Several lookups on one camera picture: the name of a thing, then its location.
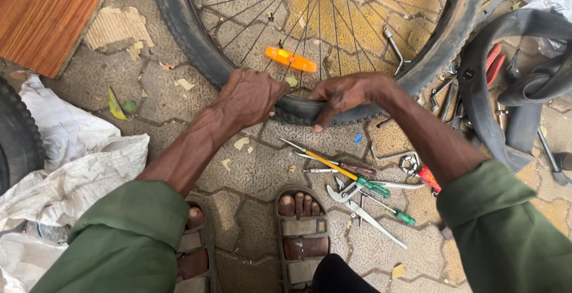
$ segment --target foot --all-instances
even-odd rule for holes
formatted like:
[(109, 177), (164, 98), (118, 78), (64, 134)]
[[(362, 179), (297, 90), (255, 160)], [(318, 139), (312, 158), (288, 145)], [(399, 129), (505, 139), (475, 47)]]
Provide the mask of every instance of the foot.
[[(193, 207), (189, 209), (189, 216), (186, 219), (186, 230), (192, 230), (205, 222), (205, 216), (201, 209)], [(183, 254), (177, 259), (177, 276), (182, 276), (183, 280), (188, 280), (197, 275), (201, 275), (209, 270), (209, 258), (206, 248), (190, 254)]]
[[(322, 216), (320, 206), (313, 201), (310, 195), (298, 192), (294, 198), (286, 194), (280, 198), (278, 203), (278, 213), (282, 216), (300, 219), (308, 216)], [(322, 238), (285, 238), (283, 240), (284, 256), (286, 260), (298, 260), (328, 254), (329, 241), (327, 237)]]

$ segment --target bicycle tire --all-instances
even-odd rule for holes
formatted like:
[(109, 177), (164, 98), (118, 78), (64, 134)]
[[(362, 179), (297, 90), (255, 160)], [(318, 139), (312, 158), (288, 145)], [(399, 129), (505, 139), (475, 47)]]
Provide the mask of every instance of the bicycle tire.
[[(155, 0), (161, 15), (179, 47), (197, 70), (219, 90), (236, 66), (219, 49), (201, 23), (192, 0)], [(424, 90), (445, 70), (461, 51), (472, 31), (473, 18), (481, 0), (447, 0), (435, 31), (397, 82), (412, 96)], [(284, 96), (276, 104), (278, 121), (312, 125), (324, 102)], [(385, 112), (377, 105), (360, 105), (337, 114), (332, 126), (371, 120)]]
[(43, 169), (44, 153), (30, 111), (0, 76), (0, 195), (28, 173)]

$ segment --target wooden board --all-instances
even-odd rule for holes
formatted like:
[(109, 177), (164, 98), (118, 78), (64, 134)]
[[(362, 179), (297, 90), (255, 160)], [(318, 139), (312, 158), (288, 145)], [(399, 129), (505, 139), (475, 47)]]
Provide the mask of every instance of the wooden board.
[(99, 0), (0, 0), (0, 57), (55, 77)]

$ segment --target green jacket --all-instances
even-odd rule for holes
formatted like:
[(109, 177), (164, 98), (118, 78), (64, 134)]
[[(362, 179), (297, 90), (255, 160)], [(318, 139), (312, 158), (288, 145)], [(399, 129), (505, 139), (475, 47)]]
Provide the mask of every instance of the green jacket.
[[(439, 194), (474, 292), (572, 292), (572, 243), (529, 203), (535, 196), (496, 161)], [(188, 209), (163, 181), (124, 184), (81, 216), (32, 293), (173, 292)]]

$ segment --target hand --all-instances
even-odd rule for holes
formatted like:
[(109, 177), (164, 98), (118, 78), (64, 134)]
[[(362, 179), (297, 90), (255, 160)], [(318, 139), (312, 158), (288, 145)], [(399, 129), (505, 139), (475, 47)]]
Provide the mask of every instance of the hand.
[(241, 128), (268, 120), (276, 114), (276, 101), (290, 92), (290, 85), (277, 82), (266, 72), (236, 69), (223, 86), (213, 107), (232, 118)]
[(308, 96), (314, 101), (328, 101), (316, 119), (315, 132), (328, 128), (334, 115), (350, 110), (360, 104), (375, 102), (379, 86), (395, 82), (379, 72), (361, 72), (341, 77), (328, 78), (318, 83)]

